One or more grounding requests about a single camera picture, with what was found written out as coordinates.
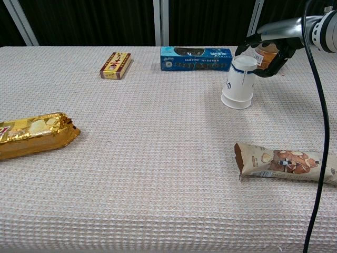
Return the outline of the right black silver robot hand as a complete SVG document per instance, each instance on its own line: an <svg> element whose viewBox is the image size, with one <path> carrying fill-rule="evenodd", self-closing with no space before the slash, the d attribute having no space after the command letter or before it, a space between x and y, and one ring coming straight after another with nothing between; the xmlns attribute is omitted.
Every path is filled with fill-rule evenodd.
<svg viewBox="0 0 337 253"><path fill-rule="evenodd" d="M279 51L268 67L253 71L259 77L272 77L292 58L296 50L304 47L305 39L309 45L321 49L326 46L326 27L322 17L309 16L304 22L300 18L292 18L265 24L237 47L235 56L239 56L249 47L274 44Z"/></svg>

